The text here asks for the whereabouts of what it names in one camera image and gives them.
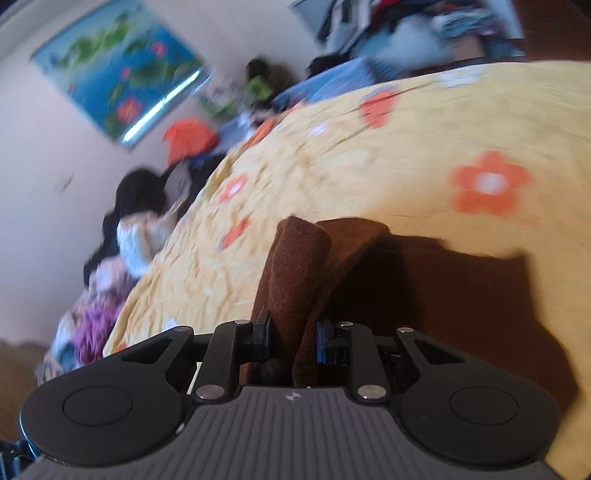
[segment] pink lotus flower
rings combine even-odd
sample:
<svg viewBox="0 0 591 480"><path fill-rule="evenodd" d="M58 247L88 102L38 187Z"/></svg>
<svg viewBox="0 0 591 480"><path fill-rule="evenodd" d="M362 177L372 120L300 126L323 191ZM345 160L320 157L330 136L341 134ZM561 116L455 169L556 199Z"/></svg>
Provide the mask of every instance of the pink lotus flower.
<svg viewBox="0 0 591 480"><path fill-rule="evenodd" d="M166 44L162 43L161 41L155 41L150 45L150 50L157 57L164 57L166 55L167 47Z"/></svg>
<svg viewBox="0 0 591 480"><path fill-rule="evenodd" d="M129 75L131 75L131 67L123 67L119 77L121 77L122 80L126 80L129 78Z"/></svg>
<svg viewBox="0 0 591 480"><path fill-rule="evenodd" d="M141 109L142 104L139 103L135 97L129 97L117 107L117 118L121 122L128 124L139 115Z"/></svg>

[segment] black cloth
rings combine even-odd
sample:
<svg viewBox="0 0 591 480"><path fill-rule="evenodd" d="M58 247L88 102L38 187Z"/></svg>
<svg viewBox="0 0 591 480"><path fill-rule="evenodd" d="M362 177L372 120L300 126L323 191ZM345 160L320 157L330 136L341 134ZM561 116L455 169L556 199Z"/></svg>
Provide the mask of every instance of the black cloth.
<svg viewBox="0 0 591 480"><path fill-rule="evenodd" d="M349 61L349 58L349 53L333 53L330 55L322 55L321 57L316 57L308 66L308 78L312 78L314 75L318 75L319 73L325 72L326 70L329 70L332 67L336 67L341 63L345 63L346 61Z"/></svg>
<svg viewBox="0 0 591 480"><path fill-rule="evenodd" d="M382 24L388 26L390 33L396 30L398 23L405 17L423 12L425 5L408 5L403 2L386 8L382 13Z"/></svg>
<svg viewBox="0 0 591 480"><path fill-rule="evenodd" d="M255 77L266 79L269 76L269 64L262 58L252 59L246 65L246 78L250 81Z"/></svg>
<svg viewBox="0 0 591 480"><path fill-rule="evenodd" d="M201 165L199 165L199 167L189 168L189 172L191 173L192 178L191 187L189 188L189 196L178 209L178 218L181 218L185 213L187 213L187 210L193 204L199 192L203 190L203 187L207 183L207 180L209 179L213 171L217 168L217 166L225 157L225 154L214 155L208 158Z"/></svg>
<svg viewBox="0 0 591 480"><path fill-rule="evenodd" d="M119 254L117 225L123 217L149 210L164 213L168 203L164 183L165 180L147 168L133 170L121 180L115 194L115 208L103 219L103 242L84 265L85 286L88 286L90 274L105 258Z"/></svg>

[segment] blue blanket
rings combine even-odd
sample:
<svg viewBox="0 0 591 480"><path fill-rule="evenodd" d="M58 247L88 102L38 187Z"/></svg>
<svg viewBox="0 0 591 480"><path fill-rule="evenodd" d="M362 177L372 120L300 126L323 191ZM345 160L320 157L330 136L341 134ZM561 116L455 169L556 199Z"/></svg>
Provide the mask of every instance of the blue blanket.
<svg viewBox="0 0 591 480"><path fill-rule="evenodd" d="M328 100L344 93L395 80L400 71L388 63L359 58L319 73L288 88L273 100L273 107L284 109L301 100L310 103Z"/></svg>

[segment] ribbed gray surface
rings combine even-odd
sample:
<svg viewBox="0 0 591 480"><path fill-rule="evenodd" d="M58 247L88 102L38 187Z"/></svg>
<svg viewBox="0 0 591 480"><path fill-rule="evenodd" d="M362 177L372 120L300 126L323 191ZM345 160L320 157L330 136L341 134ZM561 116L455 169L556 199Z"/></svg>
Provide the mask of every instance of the ribbed gray surface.
<svg viewBox="0 0 591 480"><path fill-rule="evenodd" d="M292 393L299 394L294 398ZM22 480L557 480L543 463L476 472L414 446L382 408L360 406L340 388L245 387L225 405L200 407L167 446L112 468L47 459Z"/></svg>

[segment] logo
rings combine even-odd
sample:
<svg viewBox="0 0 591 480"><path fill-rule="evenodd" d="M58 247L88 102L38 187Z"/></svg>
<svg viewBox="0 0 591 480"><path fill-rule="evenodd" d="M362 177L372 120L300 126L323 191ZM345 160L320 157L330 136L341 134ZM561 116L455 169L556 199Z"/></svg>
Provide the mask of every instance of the logo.
<svg viewBox="0 0 591 480"><path fill-rule="evenodd" d="M301 398L301 395L298 392L291 392L286 394L285 397L290 402L296 402Z"/></svg>

